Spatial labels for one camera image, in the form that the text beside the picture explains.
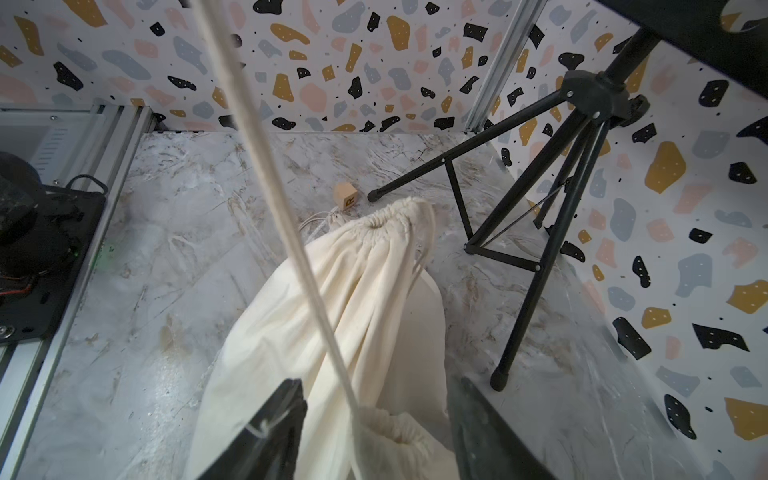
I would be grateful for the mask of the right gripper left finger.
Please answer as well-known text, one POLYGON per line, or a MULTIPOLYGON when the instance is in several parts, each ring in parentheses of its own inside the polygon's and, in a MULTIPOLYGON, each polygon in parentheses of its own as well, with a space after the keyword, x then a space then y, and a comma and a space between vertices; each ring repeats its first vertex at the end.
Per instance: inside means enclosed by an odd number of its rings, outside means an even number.
POLYGON ((286 379, 201 479, 292 479, 308 410, 299 379, 286 379))

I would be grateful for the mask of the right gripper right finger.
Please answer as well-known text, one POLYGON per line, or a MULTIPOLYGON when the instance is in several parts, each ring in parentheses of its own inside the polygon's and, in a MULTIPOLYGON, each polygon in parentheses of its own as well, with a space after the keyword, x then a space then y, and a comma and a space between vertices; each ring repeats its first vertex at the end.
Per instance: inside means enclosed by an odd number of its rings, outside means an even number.
POLYGON ((461 479, 554 477, 469 378, 448 381, 447 405, 461 479))

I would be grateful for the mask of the cream soil bag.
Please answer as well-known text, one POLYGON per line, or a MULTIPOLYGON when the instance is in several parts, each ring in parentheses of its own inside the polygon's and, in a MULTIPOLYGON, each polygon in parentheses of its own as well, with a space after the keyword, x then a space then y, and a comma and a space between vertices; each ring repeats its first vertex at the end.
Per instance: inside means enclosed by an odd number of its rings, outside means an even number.
MULTIPOLYGON (((306 247, 358 403, 414 420, 431 440, 449 427, 446 320, 425 270, 435 228, 432 206, 409 197, 306 247)), ((186 477, 203 475, 287 379, 301 381, 308 407, 296 477, 363 478, 349 404, 291 261, 267 279, 218 354, 186 477)))
POLYGON ((411 415, 361 407, 352 427, 357 479, 457 479, 455 454, 411 415))

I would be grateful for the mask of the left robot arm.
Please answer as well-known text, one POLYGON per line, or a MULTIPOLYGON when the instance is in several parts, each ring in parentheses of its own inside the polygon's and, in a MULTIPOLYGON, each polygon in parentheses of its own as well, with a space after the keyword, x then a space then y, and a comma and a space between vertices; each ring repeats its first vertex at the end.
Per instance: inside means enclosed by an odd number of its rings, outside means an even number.
POLYGON ((105 209, 90 175, 45 185, 25 160, 1 154, 1 344, 57 330, 105 209))

